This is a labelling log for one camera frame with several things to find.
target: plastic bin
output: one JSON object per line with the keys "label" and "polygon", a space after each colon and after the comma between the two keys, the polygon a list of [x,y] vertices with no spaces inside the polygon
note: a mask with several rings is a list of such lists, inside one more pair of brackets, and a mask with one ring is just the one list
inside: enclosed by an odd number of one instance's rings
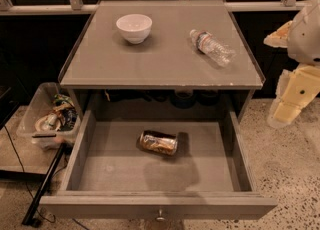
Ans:
{"label": "plastic bin", "polygon": [[68,95],[68,93],[61,91],[58,83],[42,83],[38,87],[18,126],[17,135],[19,137],[30,138],[33,144],[37,144],[43,149],[58,148],[59,143],[56,142],[56,137],[62,137],[69,144],[75,142],[80,127],[79,117],[77,117],[74,128],[70,131],[36,130],[35,123],[53,110],[54,95],[58,93]]}

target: can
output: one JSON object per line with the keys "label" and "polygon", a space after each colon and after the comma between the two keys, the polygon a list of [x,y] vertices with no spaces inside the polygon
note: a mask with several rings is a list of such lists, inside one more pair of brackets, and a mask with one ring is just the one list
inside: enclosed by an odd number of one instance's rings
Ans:
{"label": "can", "polygon": [[158,153],[174,155],[178,147],[176,135],[169,135],[153,130],[145,130],[140,136],[142,148]]}

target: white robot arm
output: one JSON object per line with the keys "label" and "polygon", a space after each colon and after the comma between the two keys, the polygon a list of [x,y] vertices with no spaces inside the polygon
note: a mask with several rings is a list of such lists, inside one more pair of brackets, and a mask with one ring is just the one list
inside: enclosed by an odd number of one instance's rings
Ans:
{"label": "white robot arm", "polygon": [[320,0],[310,0],[264,43],[286,47],[288,56],[300,63],[293,72],[283,71],[270,108],[269,125],[281,128],[291,124],[320,92]]}

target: clear plastic container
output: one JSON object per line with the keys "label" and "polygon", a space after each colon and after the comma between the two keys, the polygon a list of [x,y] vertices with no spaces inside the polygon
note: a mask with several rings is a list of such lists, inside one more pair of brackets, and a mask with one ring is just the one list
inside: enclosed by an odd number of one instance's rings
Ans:
{"label": "clear plastic container", "polygon": [[43,149],[58,148],[60,143],[56,142],[57,137],[63,138],[70,145],[75,142],[80,127],[79,117],[77,117],[74,128],[70,131],[37,131],[35,127],[39,119],[52,112],[54,95],[60,92],[61,88],[58,83],[42,83],[38,87],[18,126],[17,135],[19,137],[30,138],[33,144],[37,144]]}
{"label": "clear plastic container", "polygon": [[228,45],[218,41],[216,37],[205,31],[191,30],[192,44],[219,66],[226,67],[233,61],[236,53]]}

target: floor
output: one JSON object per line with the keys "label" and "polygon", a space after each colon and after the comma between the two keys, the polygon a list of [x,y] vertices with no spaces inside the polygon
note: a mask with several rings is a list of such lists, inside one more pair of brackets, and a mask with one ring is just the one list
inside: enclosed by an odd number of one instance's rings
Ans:
{"label": "floor", "polygon": [[[270,99],[252,100],[241,122],[253,175],[259,192],[277,200],[278,206],[257,221],[183,220],[158,223],[139,219],[88,220],[56,218],[42,220],[40,229],[320,229],[320,99],[315,99],[296,121],[284,129],[266,123]],[[43,151],[15,132],[26,107],[20,107],[7,123],[26,171],[46,172],[53,151]],[[21,170],[4,129],[0,131],[0,168]],[[54,178],[55,189],[64,170]],[[37,186],[29,184],[34,194]],[[31,202],[25,183],[0,182],[0,229],[30,229],[21,222]],[[40,208],[52,220],[53,215]]]}

